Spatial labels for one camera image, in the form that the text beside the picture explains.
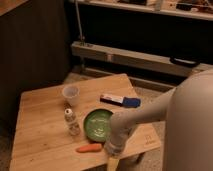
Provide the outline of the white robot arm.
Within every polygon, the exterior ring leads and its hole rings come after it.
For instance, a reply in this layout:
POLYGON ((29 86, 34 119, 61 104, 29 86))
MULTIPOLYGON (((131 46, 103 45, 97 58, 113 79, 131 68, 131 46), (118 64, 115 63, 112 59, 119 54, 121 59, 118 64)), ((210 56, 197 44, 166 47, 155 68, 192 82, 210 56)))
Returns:
POLYGON ((163 171, 213 171, 213 69, 194 74, 151 103, 110 118, 105 149, 121 154, 132 128, 164 120, 163 171))

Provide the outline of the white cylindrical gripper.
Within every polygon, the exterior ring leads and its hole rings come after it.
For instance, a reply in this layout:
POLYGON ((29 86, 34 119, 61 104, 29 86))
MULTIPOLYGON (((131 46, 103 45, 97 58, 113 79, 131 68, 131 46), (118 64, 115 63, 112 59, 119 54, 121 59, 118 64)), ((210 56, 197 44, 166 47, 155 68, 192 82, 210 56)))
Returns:
MULTIPOLYGON (((136 127, 126 128, 120 132, 111 131, 104 145, 105 151, 109 156, 119 156, 125 149, 128 139, 135 132, 136 127)), ((107 162, 107 171, 116 171, 119 159, 109 157, 107 162)))

